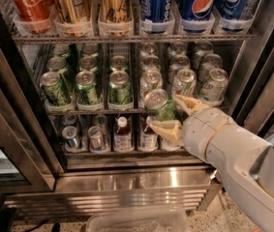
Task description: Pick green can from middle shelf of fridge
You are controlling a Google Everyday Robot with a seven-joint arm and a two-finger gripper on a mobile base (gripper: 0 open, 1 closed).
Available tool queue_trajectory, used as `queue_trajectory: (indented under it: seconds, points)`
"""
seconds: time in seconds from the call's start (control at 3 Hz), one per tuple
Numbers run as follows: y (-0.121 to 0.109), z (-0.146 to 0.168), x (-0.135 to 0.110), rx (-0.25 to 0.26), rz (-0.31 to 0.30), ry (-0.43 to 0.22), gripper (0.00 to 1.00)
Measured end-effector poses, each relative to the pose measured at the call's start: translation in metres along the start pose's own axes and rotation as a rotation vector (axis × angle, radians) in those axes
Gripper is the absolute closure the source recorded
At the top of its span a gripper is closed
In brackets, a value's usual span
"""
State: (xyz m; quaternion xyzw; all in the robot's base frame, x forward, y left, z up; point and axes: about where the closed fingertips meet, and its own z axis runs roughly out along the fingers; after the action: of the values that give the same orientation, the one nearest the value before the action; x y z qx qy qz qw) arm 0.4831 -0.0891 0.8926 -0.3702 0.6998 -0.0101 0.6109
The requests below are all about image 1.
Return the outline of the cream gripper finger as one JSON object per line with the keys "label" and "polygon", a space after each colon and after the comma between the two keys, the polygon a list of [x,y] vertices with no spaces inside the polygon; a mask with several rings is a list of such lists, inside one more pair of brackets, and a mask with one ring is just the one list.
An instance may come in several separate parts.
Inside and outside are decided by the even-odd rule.
{"label": "cream gripper finger", "polygon": [[173,100],[175,101],[176,105],[184,110],[188,115],[193,115],[195,112],[208,108],[207,104],[191,97],[174,95]]}
{"label": "cream gripper finger", "polygon": [[147,125],[162,138],[176,145],[183,145],[182,124],[178,120],[157,121],[149,119]]}

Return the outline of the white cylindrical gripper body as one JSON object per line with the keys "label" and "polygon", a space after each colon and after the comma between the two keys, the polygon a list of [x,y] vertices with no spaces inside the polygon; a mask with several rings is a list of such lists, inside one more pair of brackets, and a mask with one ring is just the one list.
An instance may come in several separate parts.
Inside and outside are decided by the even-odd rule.
{"label": "white cylindrical gripper body", "polygon": [[206,149],[209,142],[223,127],[234,124],[234,120],[218,108],[200,110],[183,123],[184,147],[193,156],[207,162]]}

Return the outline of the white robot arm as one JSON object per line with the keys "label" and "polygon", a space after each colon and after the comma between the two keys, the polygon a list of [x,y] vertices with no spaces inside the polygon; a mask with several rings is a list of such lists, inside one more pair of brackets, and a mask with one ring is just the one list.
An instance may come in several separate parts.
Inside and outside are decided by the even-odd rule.
{"label": "white robot arm", "polygon": [[262,232],[274,232],[274,143],[216,107],[181,95],[173,100],[188,118],[149,120],[150,128],[216,168],[233,202]]}

